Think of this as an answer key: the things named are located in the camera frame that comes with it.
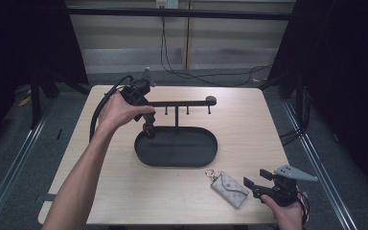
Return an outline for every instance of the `human arm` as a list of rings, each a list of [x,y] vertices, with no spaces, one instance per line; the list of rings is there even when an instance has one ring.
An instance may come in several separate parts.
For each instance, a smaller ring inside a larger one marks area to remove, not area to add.
[[[117,91],[103,107],[99,125],[80,159],[61,185],[43,229],[83,229],[97,190],[109,143],[115,131],[151,106],[132,106]]]
[[[280,230],[303,230],[303,210],[300,203],[295,201],[288,207],[280,207],[268,195],[262,195],[261,200],[273,211]]]

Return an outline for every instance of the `hand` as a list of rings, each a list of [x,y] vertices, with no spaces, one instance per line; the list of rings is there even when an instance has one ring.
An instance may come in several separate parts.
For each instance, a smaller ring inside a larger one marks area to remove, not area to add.
[[[133,106],[128,104],[119,91],[116,91],[101,110],[100,126],[110,128],[113,132],[128,122],[136,115],[151,113],[154,108],[149,105]]]
[[[280,207],[268,195],[262,195],[261,200],[273,211],[281,230],[303,229],[303,209],[300,203],[295,201],[288,207]]]

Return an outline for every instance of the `gray carpet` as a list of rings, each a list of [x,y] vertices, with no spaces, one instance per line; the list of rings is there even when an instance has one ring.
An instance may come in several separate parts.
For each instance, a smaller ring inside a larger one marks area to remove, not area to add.
[[[247,72],[248,70],[197,70],[191,71],[194,75],[211,73],[233,73],[234,71]],[[262,80],[269,69],[252,74],[252,79]],[[133,77],[140,77],[140,73],[131,73]],[[113,84],[126,74],[104,74],[89,76],[91,85]],[[157,85],[186,85],[186,86],[216,86],[205,81],[213,81],[221,85],[235,85],[247,81],[240,87],[255,87],[261,81],[248,80],[248,75],[203,77],[201,80],[185,80],[166,72],[154,72]],[[41,203],[35,199],[47,193],[56,174],[58,164],[64,154],[68,141],[80,116],[86,96],[72,89],[59,85],[60,95],[42,129],[32,152],[30,153],[21,174],[16,179],[11,194],[0,213],[0,229],[39,229],[37,216]],[[270,113],[279,134],[292,130],[291,122],[284,108],[284,100],[277,94],[277,87],[270,87],[264,91]],[[0,135],[0,181],[29,132],[31,122],[30,104],[24,107],[13,106],[4,123]],[[326,166],[333,183],[349,208],[357,229],[368,229],[368,179],[356,167],[346,149],[339,145],[333,133],[315,109],[310,115],[308,134]],[[294,140],[285,146],[285,152],[290,165],[315,174],[311,162],[299,140]],[[343,229],[334,212],[334,208],[327,198],[320,183],[299,182],[299,187],[310,194],[310,221],[307,229]],[[87,226],[87,229],[106,229],[105,226]],[[249,229],[273,229],[272,226],[249,226]]]

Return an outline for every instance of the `black tray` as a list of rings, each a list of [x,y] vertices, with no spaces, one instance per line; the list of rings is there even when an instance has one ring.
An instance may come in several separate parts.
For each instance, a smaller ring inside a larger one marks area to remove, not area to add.
[[[134,148],[140,161],[155,167],[203,167],[217,155],[218,142],[209,130],[195,126],[156,126],[155,138],[143,132]]]

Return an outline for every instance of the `white wall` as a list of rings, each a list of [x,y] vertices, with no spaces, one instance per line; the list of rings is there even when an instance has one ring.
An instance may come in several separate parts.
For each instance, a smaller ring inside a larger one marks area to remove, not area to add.
[[[67,0],[69,6],[155,8],[154,1]],[[291,12],[293,1],[179,1],[180,9]],[[162,69],[161,17],[71,15],[88,74]],[[272,63],[287,22],[165,18],[173,69],[251,68]]]

